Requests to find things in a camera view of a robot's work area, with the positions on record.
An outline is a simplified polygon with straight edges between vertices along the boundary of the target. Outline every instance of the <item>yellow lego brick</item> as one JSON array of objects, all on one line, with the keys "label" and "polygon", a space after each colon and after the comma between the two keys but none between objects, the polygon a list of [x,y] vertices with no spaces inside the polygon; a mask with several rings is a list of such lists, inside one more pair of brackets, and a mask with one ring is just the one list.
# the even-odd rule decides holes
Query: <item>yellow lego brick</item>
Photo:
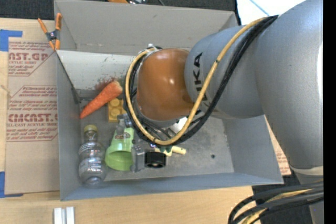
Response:
[{"label": "yellow lego brick", "polygon": [[118,98],[115,98],[108,103],[109,122],[118,122],[117,116],[126,113],[122,106],[123,100],[119,100]]}]

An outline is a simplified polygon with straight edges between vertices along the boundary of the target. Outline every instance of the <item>black cable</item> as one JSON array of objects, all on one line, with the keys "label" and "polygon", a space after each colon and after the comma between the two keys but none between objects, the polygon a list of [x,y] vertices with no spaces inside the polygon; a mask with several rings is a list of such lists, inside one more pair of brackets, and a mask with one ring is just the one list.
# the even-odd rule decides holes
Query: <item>black cable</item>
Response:
[{"label": "black cable", "polygon": [[245,37],[242,39],[242,41],[237,45],[235,53],[234,53],[233,57],[231,58],[231,61],[228,65],[228,68],[226,69],[226,72],[223,76],[223,79],[222,79],[222,81],[219,85],[219,88],[218,88],[210,106],[208,107],[207,111],[202,116],[202,118],[197,121],[197,124],[192,129],[187,131],[177,142],[175,142],[176,144],[182,143],[182,142],[186,141],[187,139],[189,139],[190,137],[192,137],[204,125],[204,123],[207,121],[207,119],[210,117],[210,115],[214,111],[219,99],[222,96],[222,93],[224,92],[224,89],[225,89],[230,77],[233,74],[234,69],[236,68],[236,66],[237,66],[238,62],[240,61],[241,57],[243,56],[245,50],[249,47],[249,45],[252,43],[252,41],[264,29],[266,29],[271,23],[274,22],[274,20],[277,17],[278,17],[278,15],[269,16],[269,17],[265,18],[264,20],[262,20],[261,22],[259,22],[255,27],[253,27],[248,32],[247,35],[245,35]]},{"label": "black cable", "polygon": [[149,121],[147,121],[147,120],[145,120],[145,119],[141,119],[141,123],[144,123],[144,124],[146,124],[147,126],[150,126],[151,129],[153,129],[153,130],[155,130],[155,129],[159,130],[159,131],[160,131],[161,133],[163,133],[166,137],[168,137],[168,139],[171,138],[171,136],[169,135],[169,133],[168,133],[166,130],[160,128],[159,126],[155,125],[155,124],[152,123],[152,122],[149,122]]},{"label": "black cable", "polygon": [[[243,56],[244,52],[246,51],[246,49],[248,48],[248,46],[252,43],[252,41],[264,30],[266,29],[278,16],[270,16],[265,18],[264,20],[260,21],[256,26],[254,26],[253,28],[251,28],[248,33],[244,36],[244,38],[242,39],[241,42],[239,42],[239,44],[236,47],[236,50],[234,52],[233,57],[231,58],[228,68],[226,69],[226,72],[223,76],[223,79],[221,81],[221,84],[209,106],[209,108],[207,109],[207,111],[205,112],[205,114],[203,116],[201,116],[199,119],[196,119],[194,122],[194,126],[191,127],[178,141],[176,141],[175,143],[172,143],[171,145],[176,145],[178,143],[182,143],[184,141],[186,141],[187,139],[189,139],[190,137],[192,137],[203,125],[204,123],[207,121],[207,119],[210,117],[211,113],[213,112],[213,110],[215,109],[220,97],[222,96],[222,93],[235,69],[235,67],[237,66],[237,64],[239,63],[241,57]],[[138,62],[134,65],[132,71],[131,71],[131,80],[130,80],[130,85],[131,87],[134,84],[134,78],[135,78],[135,74],[137,72],[137,69],[140,65],[140,62],[142,61],[143,57],[140,58],[138,60]],[[136,126],[136,123],[134,121],[134,119],[132,118],[130,111],[127,107],[127,104],[125,106],[125,110],[129,116],[129,118],[131,119],[131,122],[133,124],[133,126]],[[139,136],[141,138],[143,138],[146,141],[149,141],[149,139],[140,132],[139,128],[136,128],[136,130],[139,132]]]},{"label": "black cable", "polygon": [[300,207],[300,206],[306,206],[306,205],[314,205],[314,204],[317,204],[318,202],[321,202],[321,201],[324,201],[324,196],[321,197],[321,198],[317,198],[317,199],[314,199],[314,200],[307,201],[307,202],[300,202],[300,203],[297,203],[297,204],[294,204],[294,205],[289,205],[289,206],[282,207],[282,208],[277,208],[277,209],[274,209],[274,210],[267,210],[265,212],[262,212],[259,215],[259,217],[257,219],[255,219],[253,222],[251,222],[250,224],[254,224],[256,221],[260,220],[261,218],[263,218],[265,216],[269,216],[269,215],[272,215],[274,213],[281,212],[283,210],[287,210],[287,209],[291,209],[291,208],[295,208],[295,207]]},{"label": "black cable", "polygon": [[[131,92],[131,96],[134,96],[136,94],[136,92],[137,92],[136,89],[133,90],[134,82],[135,82],[135,77],[137,75],[137,71],[138,71],[138,68],[139,68],[141,62],[143,61],[143,59],[145,57],[146,57],[146,55],[144,55],[141,58],[139,58],[137,60],[137,62],[134,64],[134,66],[133,66],[133,68],[131,70],[130,81],[129,81],[129,92]],[[125,91],[125,85],[124,85],[124,90],[122,91],[122,98],[123,98],[123,103],[124,103],[123,107],[124,107],[124,109],[125,109],[128,117],[129,117],[129,119],[130,119],[130,121],[131,121],[131,123],[132,123],[132,125],[133,125],[133,127],[135,129],[135,131],[137,132],[138,136],[141,139],[143,139],[143,140],[145,140],[147,142],[152,142],[140,131],[140,129],[138,128],[136,122],[134,121],[134,119],[133,119],[133,117],[131,115],[130,109],[128,107],[128,104],[127,104],[127,99],[126,99],[125,92],[126,91]],[[158,129],[159,131],[161,131],[163,134],[165,134],[166,136],[168,136],[170,138],[170,136],[166,133],[166,131],[163,130],[163,129],[161,129],[161,128],[159,128],[158,126],[154,126],[154,124],[151,124],[151,123],[145,121],[144,119],[141,119],[141,122],[144,123],[146,125],[146,127],[148,129],[150,129],[153,133],[156,133],[156,130],[155,130],[155,128],[156,128],[156,129]]]},{"label": "black cable", "polygon": [[[149,124],[148,122],[145,122],[144,120],[141,120],[141,124],[145,128],[149,129],[152,133],[155,133],[159,137],[160,140],[163,140],[163,138],[159,136],[159,134],[157,133],[155,127],[152,124]],[[170,138],[167,133],[165,133],[165,132],[162,132],[162,133],[164,135],[166,135],[168,138]]]},{"label": "black cable", "polygon": [[297,185],[297,186],[287,186],[287,187],[279,187],[276,189],[271,189],[267,191],[262,191],[260,193],[254,194],[241,202],[239,202],[231,211],[228,220],[233,221],[235,214],[241,210],[245,205],[249,204],[252,201],[257,200],[265,200],[271,196],[288,193],[291,191],[298,191],[298,190],[304,190],[304,189],[320,189],[323,187],[323,182],[317,182],[312,184],[304,184],[304,185]]},{"label": "black cable", "polygon": [[131,93],[131,100],[133,100],[133,98],[135,97],[135,95],[137,94],[136,93],[137,91],[136,91],[136,89]]},{"label": "black cable", "polygon": [[237,216],[233,221],[229,221],[228,224],[239,224],[243,219],[246,217],[255,214],[259,212],[262,209],[266,209],[267,212],[269,211],[280,211],[280,210],[285,210],[288,208],[293,208],[295,206],[295,202],[300,202],[299,204],[301,206],[309,204],[309,202],[314,202],[316,200],[322,201],[324,199],[323,193],[317,193],[317,194],[312,194],[312,195],[297,195],[293,197],[287,197],[287,198],[282,198],[279,200],[274,200],[270,202],[266,202],[262,205],[255,206],[251,209],[246,210],[245,212],[241,213],[239,216]]}]

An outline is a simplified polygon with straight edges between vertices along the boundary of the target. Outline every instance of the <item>orange carrot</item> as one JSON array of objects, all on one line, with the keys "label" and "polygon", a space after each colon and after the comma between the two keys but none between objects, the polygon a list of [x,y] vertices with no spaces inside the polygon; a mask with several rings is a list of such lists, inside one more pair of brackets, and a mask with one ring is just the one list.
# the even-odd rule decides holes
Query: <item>orange carrot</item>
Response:
[{"label": "orange carrot", "polygon": [[98,110],[103,105],[118,97],[121,93],[122,87],[120,86],[120,83],[117,81],[110,82],[92,101],[90,101],[83,108],[82,112],[79,115],[79,118],[85,118],[87,115],[90,115],[92,112]]}]

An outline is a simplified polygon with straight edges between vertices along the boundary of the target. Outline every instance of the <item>green plastic cup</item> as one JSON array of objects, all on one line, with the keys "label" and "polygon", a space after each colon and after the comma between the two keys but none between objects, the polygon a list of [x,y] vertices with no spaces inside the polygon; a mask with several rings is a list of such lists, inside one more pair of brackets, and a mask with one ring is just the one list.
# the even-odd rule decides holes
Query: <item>green plastic cup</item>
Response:
[{"label": "green plastic cup", "polygon": [[105,154],[106,165],[118,171],[129,171],[133,165],[132,140],[134,139],[134,129],[125,128],[123,133],[114,132],[111,145]]}]

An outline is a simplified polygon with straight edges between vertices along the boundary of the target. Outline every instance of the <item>gray bin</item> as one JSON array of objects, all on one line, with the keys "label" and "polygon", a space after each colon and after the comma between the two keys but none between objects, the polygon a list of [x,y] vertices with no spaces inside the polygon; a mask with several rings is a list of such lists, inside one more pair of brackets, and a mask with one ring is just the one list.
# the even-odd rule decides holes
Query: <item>gray bin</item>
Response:
[{"label": "gray bin", "polygon": [[168,157],[165,168],[109,169],[101,188],[81,186],[77,152],[84,126],[95,124],[105,147],[115,130],[106,106],[79,119],[97,84],[110,77],[122,80],[130,61],[148,44],[190,49],[237,21],[233,12],[222,10],[94,1],[55,0],[58,12],[63,16],[56,57],[61,200],[283,183],[265,118],[259,116],[210,117],[181,144],[187,153]]}]

